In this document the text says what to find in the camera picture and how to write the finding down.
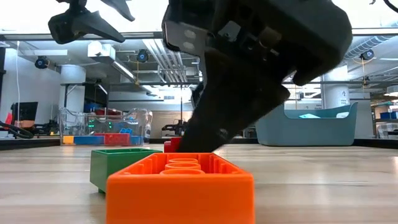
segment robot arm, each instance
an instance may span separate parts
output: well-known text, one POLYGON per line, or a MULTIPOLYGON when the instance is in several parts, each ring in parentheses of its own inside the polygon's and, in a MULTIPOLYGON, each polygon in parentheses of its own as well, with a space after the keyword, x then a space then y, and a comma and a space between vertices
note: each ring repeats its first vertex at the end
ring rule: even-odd
MULTIPOLYGON (((64 44, 87 34, 122 42, 122 35, 86 0, 58 0, 70 9, 49 22, 64 44)), ((102 0, 126 15, 124 0, 102 0)), ((204 90, 180 152, 211 152, 282 104, 283 80, 305 85, 336 67, 351 40, 344 11, 329 0, 169 0, 162 23, 170 50, 201 58, 204 90)))

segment clear plastic bin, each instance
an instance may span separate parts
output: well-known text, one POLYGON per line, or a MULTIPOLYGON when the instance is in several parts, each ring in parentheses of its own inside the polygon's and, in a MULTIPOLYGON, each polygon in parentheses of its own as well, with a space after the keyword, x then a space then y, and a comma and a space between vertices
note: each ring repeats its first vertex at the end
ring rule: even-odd
POLYGON ((61 144, 141 146, 150 114, 145 109, 132 109, 121 116, 105 116, 60 108, 61 144))

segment red lego brick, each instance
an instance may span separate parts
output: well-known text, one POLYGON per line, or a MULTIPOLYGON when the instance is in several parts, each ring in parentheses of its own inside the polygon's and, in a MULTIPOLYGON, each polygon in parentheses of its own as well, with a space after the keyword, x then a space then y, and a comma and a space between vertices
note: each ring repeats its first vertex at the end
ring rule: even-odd
POLYGON ((105 134, 105 146, 129 146, 130 134, 112 133, 105 134))
POLYGON ((177 152, 180 146, 181 137, 172 138, 171 141, 164 142, 164 152, 177 152))

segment toy brick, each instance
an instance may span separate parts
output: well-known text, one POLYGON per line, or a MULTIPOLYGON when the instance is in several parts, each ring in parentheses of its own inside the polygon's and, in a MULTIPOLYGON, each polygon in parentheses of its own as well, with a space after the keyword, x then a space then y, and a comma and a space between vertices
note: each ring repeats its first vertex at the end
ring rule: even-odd
POLYGON ((170 141, 164 142, 164 152, 171 153, 177 152, 178 147, 180 146, 181 137, 172 138, 170 141))
POLYGON ((63 144, 74 144, 74 136, 64 136, 63 137, 63 144))
POLYGON ((73 142, 76 145, 103 145, 103 136, 75 136, 73 142))
POLYGON ((105 134, 104 143, 106 146, 129 146, 130 134, 126 133, 105 134))
POLYGON ((131 136, 130 137, 130 144, 132 146, 140 146, 144 144, 144 137, 142 136, 131 136))
POLYGON ((91 152, 90 182, 97 186, 100 192, 106 192, 106 179, 140 159, 153 153, 162 152, 150 149, 110 149, 91 152))
POLYGON ((211 153, 153 154, 109 176, 106 223, 254 224, 254 179, 211 153), (201 170, 165 170, 183 158, 201 170))

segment table surface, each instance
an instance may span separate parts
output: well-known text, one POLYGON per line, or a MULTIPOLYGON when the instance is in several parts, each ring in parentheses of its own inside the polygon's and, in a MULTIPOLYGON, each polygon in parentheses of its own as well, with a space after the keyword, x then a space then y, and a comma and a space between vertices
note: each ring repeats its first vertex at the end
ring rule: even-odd
MULTIPOLYGON (((92 149, 0 151, 0 223, 104 223, 92 149)), ((256 223, 398 223, 398 150, 234 144, 216 153, 253 173, 256 223)))

